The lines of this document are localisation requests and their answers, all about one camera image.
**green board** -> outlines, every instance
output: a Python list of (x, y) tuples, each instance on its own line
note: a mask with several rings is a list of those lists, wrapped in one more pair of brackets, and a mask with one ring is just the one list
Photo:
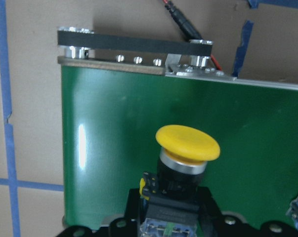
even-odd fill
[(202, 186), (254, 227), (285, 216), (298, 193), (298, 90), (62, 66), (65, 222), (98, 229), (156, 172), (167, 124), (217, 140)]

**screw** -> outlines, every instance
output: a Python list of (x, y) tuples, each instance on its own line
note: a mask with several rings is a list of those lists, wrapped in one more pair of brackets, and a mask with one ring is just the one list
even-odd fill
[(193, 70), (194, 70), (193, 67), (187, 67), (185, 69), (185, 71), (188, 72), (188, 73), (191, 73)]
[(205, 73), (213, 73), (215, 70), (215, 68), (205, 68)]
[(88, 59), (88, 48), (84, 47), (66, 47), (65, 48), (65, 57), (67, 58), (79, 58), (79, 59)]
[(153, 65), (160, 67), (162, 65), (162, 59), (160, 59), (160, 58), (153, 59)]
[(294, 213), (294, 212), (293, 212), (293, 213), (292, 213), (292, 218), (293, 218), (293, 219), (297, 219), (297, 218), (298, 218), (297, 213)]
[(232, 216), (227, 216), (224, 219), (224, 222), (228, 225), (234, 225), (236, 223), (236, 220)]
[(141, 64), (142, 61), (143, 61), (143, 58), (142, 58), (142, 57), (139, 57), (139, 56), (134, 57), (134, 59), (133, 59), (133, 62), (134, 62), (135, 64)]
[(116, 61), (122, 63), (125, 60), (125, 56), (119, 54), (116, 56)]
[(217, 72), (216, 72), (216, 75), (217, 75), (218, 77), (221, 77), (221, 76), (224, 75), (224, 72), (222, 72), (222, 71), (217, 71)]
[(283, 231), (282, 227), (277, 224), (270, 224), (269, 229), (274, 233), (281, 233)]
[(60, 27), (59, 31), (69, 31), (69, 32), (79, 32), (86, 34), (95, 34), (93, 30), (85, 29), (85, 28), (77, 28), (77, 27)]
[(213, 45), (213, 42), (210, 40), (204, 40), (204, 39), (191, 39), (189, 41), (190, 43), (200, 43), (205, 45)]

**metal bar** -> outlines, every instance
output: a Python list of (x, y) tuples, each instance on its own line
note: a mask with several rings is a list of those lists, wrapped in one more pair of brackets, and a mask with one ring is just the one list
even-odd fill
[(208, 44), (140, 39), (71, 31), (58, 31), (58, 45), (196, 56), (210, 56), (212, 51), (212, 46)]
[(251, 85), (251, 86), (286, 89), (286, 90), (297, 90), (298, 91), (298, 84), (284, 83), (284, 82), (238, 79), (238, 78), (233, 78), (233, 77), (228, 79), (228, 78), (214, 77), (211, 75), (206, 76), (206, 74), (205, 74), (205, 77), (192, 76), (190, 78), (187, 78), (186, 76), (167, 75), (167, 74), (166, 74), (166, 76), (172, 77), (172, 78), (197, 79), (197, 80), (204, 80), (204, 81), (214, 81), (214, 82), (223, 82), (223, 83), (230, 83), (230, 84)]

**black cable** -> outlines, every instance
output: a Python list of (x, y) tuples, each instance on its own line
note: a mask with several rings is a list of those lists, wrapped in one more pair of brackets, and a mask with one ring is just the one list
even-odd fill
[[(185, 15), (176, 7), (174, 6), (172, 1), (163, 0), (165, 3), (165, 8), (170, 12), (171, 17), (182, 30), (184, 35), (187, 37), (188, 40), (202, 40), (203, 37), (201, 34), (196, 30), (193, 24), (185, 17)], [(218, 61), (215, 59), (213, 55), (211, 55), (211, 60), (215, 65), (217, 70), (222, 71), (222, 68)]]

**yellow button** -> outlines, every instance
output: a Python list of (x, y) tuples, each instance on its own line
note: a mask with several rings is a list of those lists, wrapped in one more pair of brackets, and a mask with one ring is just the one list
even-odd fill
[(169, 156), (184, 163), (202, 163), (220, 155), (217, 141), (192, 127), (167, 125), (157, 131), (156, 139)]

